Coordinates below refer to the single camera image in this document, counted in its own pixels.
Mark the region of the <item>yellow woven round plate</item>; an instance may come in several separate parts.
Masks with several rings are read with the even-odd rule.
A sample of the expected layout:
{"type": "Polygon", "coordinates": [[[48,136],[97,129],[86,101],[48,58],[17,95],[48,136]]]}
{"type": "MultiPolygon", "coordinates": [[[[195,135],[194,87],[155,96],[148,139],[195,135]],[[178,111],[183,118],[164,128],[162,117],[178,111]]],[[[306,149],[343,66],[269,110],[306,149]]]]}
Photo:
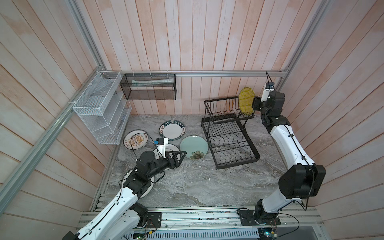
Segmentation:
{"type": "Polygon", "coordinates": [[[253,89],[249,87],[245,87],[240,91],[239,110],[242,114],[250,116],[254,113],[252,104],[255,96],[253,89]]]}

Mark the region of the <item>mint green flower plate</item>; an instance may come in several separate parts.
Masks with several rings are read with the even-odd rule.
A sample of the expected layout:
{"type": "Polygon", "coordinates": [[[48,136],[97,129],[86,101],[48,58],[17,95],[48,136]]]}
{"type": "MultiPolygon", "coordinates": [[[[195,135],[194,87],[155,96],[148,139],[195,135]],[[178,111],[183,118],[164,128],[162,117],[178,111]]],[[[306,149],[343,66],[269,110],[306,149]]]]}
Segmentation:
{"type": "Polygon", "coordinates": [[[186,157],[191,160],[200,160],[209,151],[207,141],[200,136],[188,136],[180,143],[180,150],[186,151],[186,157]]]}

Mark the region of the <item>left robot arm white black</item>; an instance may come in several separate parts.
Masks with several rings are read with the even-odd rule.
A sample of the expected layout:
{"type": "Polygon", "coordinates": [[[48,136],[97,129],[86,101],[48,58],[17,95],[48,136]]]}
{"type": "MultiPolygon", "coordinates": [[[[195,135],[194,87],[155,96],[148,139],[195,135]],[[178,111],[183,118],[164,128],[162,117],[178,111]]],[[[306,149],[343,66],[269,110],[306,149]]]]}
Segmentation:
{"type": "Polygon", "coordinates": [[[64,240],[118,240],[135,227],[147,223],[148,209],[137,201],[154,182],[157,174],[178,168],[187,152],[168,152],[156,158],[154,152],[143,152],[136,167],[120,184],[116,197],[77,233],[68,232],[64,240]]]}

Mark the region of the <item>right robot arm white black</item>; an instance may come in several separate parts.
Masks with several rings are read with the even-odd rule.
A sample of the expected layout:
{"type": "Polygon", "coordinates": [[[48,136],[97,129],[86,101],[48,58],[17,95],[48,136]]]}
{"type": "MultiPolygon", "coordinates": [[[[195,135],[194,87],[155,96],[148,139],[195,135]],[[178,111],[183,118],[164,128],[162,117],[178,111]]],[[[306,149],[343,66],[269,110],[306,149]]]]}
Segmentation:
{"type": "Polygon", "coordinates": [[[278,189],[255,206],[254,218],[259,225],[272,222],[290,203],[316,196],[326,175],[325,167],[309,157],[294,135],[290,122],[282,115],[284,102],[283,93],[269,89],[253,102],[254,110],[261,112],[262,123],[288,169],[280,177],[278,189]]]}

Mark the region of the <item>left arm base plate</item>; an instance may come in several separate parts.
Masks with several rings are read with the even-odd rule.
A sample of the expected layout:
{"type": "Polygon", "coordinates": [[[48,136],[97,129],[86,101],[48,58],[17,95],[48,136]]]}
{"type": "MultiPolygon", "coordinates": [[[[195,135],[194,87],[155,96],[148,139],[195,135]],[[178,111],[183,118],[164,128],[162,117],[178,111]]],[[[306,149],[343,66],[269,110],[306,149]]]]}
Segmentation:
{"type": "Polygon", "coordinates": [[[144,213],[140,216],[137,228],[154,228],[158,229],[161,227],[162,213],[161,212],[149,212],[144,213]]]}

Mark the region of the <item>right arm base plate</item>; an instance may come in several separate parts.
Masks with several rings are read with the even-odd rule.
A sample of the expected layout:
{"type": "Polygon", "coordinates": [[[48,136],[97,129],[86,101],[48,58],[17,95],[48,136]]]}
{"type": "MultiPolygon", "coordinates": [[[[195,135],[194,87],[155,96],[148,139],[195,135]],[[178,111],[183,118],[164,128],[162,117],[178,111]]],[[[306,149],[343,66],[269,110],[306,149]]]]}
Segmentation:
{"type": "Polygon", "coordinates": [[[240,218],[242,226],[279,226],[281,225],[281,221],[279,216],[275,215],[272,218],[262,222],[261,220],[258,222],[255,220],[254,213],[255,211],[249,210],[247,208],[239,208],[236,210],[237,215],[240,218]]]}

